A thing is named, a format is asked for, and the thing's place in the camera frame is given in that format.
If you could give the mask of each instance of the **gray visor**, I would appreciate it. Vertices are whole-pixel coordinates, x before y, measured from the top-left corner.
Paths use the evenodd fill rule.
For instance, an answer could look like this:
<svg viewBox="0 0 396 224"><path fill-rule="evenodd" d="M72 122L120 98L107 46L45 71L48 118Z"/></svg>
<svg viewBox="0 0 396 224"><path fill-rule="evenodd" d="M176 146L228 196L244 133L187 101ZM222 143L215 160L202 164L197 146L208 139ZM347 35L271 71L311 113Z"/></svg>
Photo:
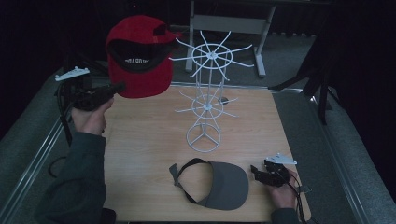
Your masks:
<svg viewBox="0 0 396 224"><path fill-rule="evenodd" d="M196 202L178 182L181 173L187 167L196 163L208 163L213 169L212 188L209 195L200 202ZM219 161L203 161L195 158L185 164L180 172L177 170L176 164L172 165L169 171L175 180L175 186L184 190L186 197L191 203L219 210L234 210L242 206L248 197L248 176L242 168L234 164Z"/></svg>

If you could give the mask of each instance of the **red baseball cap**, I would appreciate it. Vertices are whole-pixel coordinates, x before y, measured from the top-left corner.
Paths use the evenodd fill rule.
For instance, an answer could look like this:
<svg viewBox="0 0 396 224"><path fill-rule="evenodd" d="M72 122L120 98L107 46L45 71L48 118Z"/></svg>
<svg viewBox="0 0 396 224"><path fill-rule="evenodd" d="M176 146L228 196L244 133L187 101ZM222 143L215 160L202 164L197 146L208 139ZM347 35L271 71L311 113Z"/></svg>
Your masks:
<svg viewBox="0 0 396 224"><path fill-rule="evenodd" d="M125 82L125 98L160 94L172 81L169 59L176 35L155 18L137 15L123 19L107 36L108 73L112 83Z"/></svg>

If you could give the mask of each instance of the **white wire hat rack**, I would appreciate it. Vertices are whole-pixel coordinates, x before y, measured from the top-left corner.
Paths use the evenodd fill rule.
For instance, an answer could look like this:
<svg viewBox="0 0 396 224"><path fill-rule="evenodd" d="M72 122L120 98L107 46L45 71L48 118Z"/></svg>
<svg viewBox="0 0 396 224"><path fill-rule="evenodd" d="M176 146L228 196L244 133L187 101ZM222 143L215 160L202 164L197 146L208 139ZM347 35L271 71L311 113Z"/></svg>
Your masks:
<svg viewBox="0 0 396 224"><path fill-rule="evenodd" d="M226 76L226 68L231 63L245 67L253 67L254 64L238 63L233 60L233 53L249 49L252 45L241 49L229 50L223 44L230 36L229 32L219 44L207 43L202 31L200 31L204 44L197 47L183 43L177 39L181 45L192 48L191 55L186 58L169 58L172 61L192 60L195 64L195 72L190 77L195 77L196 92L194 97L190 97L182 92L181 95L191 100L191 108L176 110L176 112L193 111L197 116L195 123L189 128L186 134L187 142L191 148L199 152L210 152L215 150L221 142L221 128L216 119L222 114L231 117L238 117L224 111L224 105L236 101L237 98L228 100L223 97L224 81L230 79ZM212 83L214 71L219 70L221 81L219 84ZM203 84L203 75L208 73L207 84Z"/></svg>

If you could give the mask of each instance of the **visor strap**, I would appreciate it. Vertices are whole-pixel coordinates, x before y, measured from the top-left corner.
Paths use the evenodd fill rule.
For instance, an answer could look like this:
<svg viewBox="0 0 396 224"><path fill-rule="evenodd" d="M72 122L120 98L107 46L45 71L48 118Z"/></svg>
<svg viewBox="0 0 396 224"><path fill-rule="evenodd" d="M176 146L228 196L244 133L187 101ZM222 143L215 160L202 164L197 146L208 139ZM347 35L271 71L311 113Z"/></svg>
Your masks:
<svg viewBox="0 0 396 224"><path fill-rule="evenodd" d="M183 167L181 167L181 170L180 170L180 171L177 170L177 165L176 165L176 164L173 164L171 167L169 167L169 172L171 173L172 177L174 178L175 186L176 186L176 187L179 187L179 188L183 189L183 186L180 184L180 182L178 182L178 178L180 177L181 173L183 173L183 171L184 171L187 167L192 166L192 165L197 164L197 163L207 163L207 161L201 160L201 159L199 159L199 158L194 158L194 159L192 159L191 161L187 162ZM186 190L183 189L183 191L184 191L184 193L185 193L187 199L188 199L191 203L197 203L197 202L190 196L190 194L187 193Z"/></svg>

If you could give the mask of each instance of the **wooden table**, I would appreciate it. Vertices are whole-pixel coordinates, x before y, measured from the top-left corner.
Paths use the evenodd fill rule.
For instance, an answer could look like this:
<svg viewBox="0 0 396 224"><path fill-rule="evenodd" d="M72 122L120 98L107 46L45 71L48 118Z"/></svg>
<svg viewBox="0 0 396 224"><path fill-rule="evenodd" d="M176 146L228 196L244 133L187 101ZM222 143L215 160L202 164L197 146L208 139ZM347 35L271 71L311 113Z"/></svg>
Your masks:
<svg viewBox="0 0 396 224"><path fill-rule="evenodd" d="M217 118L221 142L214 151L203 153L187 143L187 130L197 120L191 111L194 87L171 86L166 92L143 99L115 96L106 112L107 138L105 207L117 212L119 221L236 221L270 220L274 210L264 185L255 181L250 165L262 168L265 157L282 153L292 158L272 93L265 89L224 88L224 96L237 98L224 106ZM169 167L180 169L193 158L224 161L242 167L249 179L249 194L238 209L220 211L190 203L174 186ZM296 171L294 165L286 165ZM185 190L196 200L210 191L211 174L207 164L189 167L181 176ZM302 194L304 216L311 217Z"/></svg>

